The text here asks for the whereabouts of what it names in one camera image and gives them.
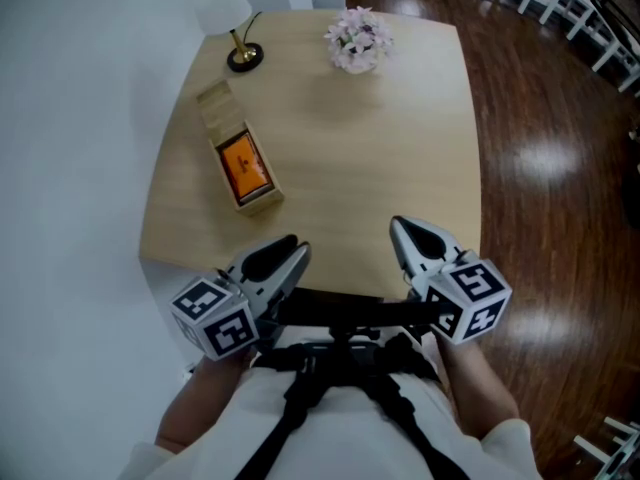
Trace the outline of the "person's right forearm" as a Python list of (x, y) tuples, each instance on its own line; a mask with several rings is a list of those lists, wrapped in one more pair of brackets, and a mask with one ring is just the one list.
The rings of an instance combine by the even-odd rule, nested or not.
[(481, 440), (499, 424), (519, 419), (515, 399), (477, 343), (454, 345), (436, 337), (458, 416), (464, 430)]

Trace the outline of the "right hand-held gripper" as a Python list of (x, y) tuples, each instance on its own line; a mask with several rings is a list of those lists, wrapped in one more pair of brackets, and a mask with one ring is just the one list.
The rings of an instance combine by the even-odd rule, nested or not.
[(449, 262), (463, 247), (447, 230), (427, 221), (394, 216), (389, 233), (402, 272), (423, 302), (436, 307), (432, 331), (459, 345), (491, 331), (512, 288), (489, 260)]

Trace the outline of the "white metal frame rack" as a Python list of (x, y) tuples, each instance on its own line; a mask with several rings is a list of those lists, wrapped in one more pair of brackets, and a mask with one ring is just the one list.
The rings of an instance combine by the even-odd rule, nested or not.
[(613, 431), (615, 451), (608, 453), (584, 437), (573, 443), (600, 464), (593, 480), (640, 480), (640, 423), (625, 423), (606, 416), (603, 424)]

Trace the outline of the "pink flowers in white pot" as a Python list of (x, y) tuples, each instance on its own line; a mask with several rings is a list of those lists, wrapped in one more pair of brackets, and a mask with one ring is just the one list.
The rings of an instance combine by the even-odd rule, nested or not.
[(383, 18), (360, 6), (341, 10), (324, 38), (334, 66), (352, 75), (375, 69), (379, 59), (394, 49), (391, 30)]

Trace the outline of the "orange snack bag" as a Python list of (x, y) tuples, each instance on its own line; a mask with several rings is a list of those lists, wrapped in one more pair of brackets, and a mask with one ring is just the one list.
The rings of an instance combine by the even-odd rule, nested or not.
[(248, 130), (219, 145), (217, 152), (240, 206), (272, 188), (267, 167)]

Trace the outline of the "person's left forearm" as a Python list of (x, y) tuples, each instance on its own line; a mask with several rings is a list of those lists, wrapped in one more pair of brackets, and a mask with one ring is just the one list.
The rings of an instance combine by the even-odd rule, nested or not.
[(204, 356), (166, 409), (154, 444), (178, 454), (208, 432), (231, 400), (251, 357), (250, 352), (219, 361)]

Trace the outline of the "wooden sliding box lid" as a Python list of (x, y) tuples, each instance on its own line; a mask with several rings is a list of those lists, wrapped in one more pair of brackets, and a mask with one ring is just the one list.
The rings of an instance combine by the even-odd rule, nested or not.
[(219, 146), (248, 129), (243, 109), (227, 80), (214, 82), (196, 96), (196, 103), (214, 146)]

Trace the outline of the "black chest harness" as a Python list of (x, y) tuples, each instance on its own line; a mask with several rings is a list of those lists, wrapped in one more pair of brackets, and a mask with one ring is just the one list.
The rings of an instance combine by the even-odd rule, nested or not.
[(435, 368), (412, 341), (430, 331), (453, 305), (444, 300), (416, 298), (384, 303), (375, 297), (322, 295), (297, 289), (291, 300), (280, 299), (263, 316), (271, 327), (324, 327), (328, 343), (295, 344), (263, 349), (257, 368), (292, 372), (295, 379), (284, 394), (283, 414), (275, 428), (238, 473), (235, 480), (265, 480), (289, 436), (305, 422), (333, 387), (355, 387), (382, 409), (424, 458), (434, 480), (470, 480), (419, 428), (413, 404), (400, 393), (394, 375), (439, 379)]

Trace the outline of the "person's white shirt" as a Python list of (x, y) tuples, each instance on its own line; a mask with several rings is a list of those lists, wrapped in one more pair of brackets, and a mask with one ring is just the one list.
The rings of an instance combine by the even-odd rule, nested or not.
[[(293, 374), (247, 368), (212, 428), (178, 454), (136, 445), (118, 480), (234, 480), (275, 427)], [(470, 480), (542, 480), (528, 424), (507, 420), (483, 439), (461, 425), (455, 400), (432, 382), (400, 374), (403, 396), (430, 443)], [(362, 391), (330, 390), (287, 440), (267, 480), (434, 480), (401, 430)]]

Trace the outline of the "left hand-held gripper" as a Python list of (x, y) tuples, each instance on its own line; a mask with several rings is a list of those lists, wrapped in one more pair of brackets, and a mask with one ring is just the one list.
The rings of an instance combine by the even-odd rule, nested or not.
[(252, 346), (271, 349), (283, 332), (270, 314), (298, 284), (311, 260), (311, 246), (288, 234), (244, 251), (227, 274), (222, 270), (192, 279), (169, 302), (181, 334), (213, 361)]

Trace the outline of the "wooden box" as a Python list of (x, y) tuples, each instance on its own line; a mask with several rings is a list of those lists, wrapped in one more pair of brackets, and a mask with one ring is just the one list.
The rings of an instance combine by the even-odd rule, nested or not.
[(219, 170), (221, 172), (223, 183), (224, 183), (224, 185), (225, 185), (225, 187), (227, 189), (227, 192), (229, 193), (229, 195), (231, 197), (231, 200), (232, 200), (232, 203), (233, 203), (233, 206), (234, 206), (235, 210), (239, 214), (242, 214), (244, 216), (251, 216), (251, 215), (257, 214), (258, 212), (261, 212), (261, 211), (265, 210), (268, 207), (271, 207), (271, 206), (281, 202), (284, 199), (284, 193), (283, 193), (282, 188), (281, 188), (281, 186), (280, 186), (280, 184), (279, 184), (279, 182), (278, 182), (278, 180), (277, 180), (277, 178), (276, 178), (276, 176), (274, 174), (273, 168), (270, 165), (270, 162), (268, 161), (268, 159), (266, 157), (266, 154), (264, 152), (264, 148), (262, 147), (260, 141), (258, 140), (258, 138), (257, 138), (257, 136), (255, 134), (255, 131), (253, 130), (252, 126), (248, 122), (246, 122), (246, 124), (247, 124), (247, 127), (248, 127), (247, 130), (252, 135), (253, 140), (254, 140), (254, 142), (255, 142), (255, 144), (257, 146), (257, 149), (258, 149), (259, 153), (261, 154), (261, 157), (262, 157), (262, 159), (263, 159), (263, 161), (264, 161), (264, 163), (265, 163), (265, 165), (267, 167), (267, 170), (268, 170), (268, 173), (269, 173), (269, 175), (271, 177), (273, 186), (269, 191), (262, 192), (257, 198), (253, 199), (252, 201), (248, 202), (245, 205), (240, 206), (236, 202), (234, 194), (233, 194), (233, 192), (231, 190), (230, 182), (228, 181), (228, 179), (226, 177), (226, 174), (225, 174), (225, 171), (223, 169), (220, 157), (219, 157), (218, 152), (217, 152), (217, 147), (218, 146), (214, 146), (212, 141), (209, 139), (209, 137), (208, 137), (208, 140), (209, 140), (210, 147), (211, 147), (211, 149), (213, 151), (213, 156), (214, 156), (214, 158), (215, 158), (215, 160), (217, 162), (217, 165), (219, 167)]

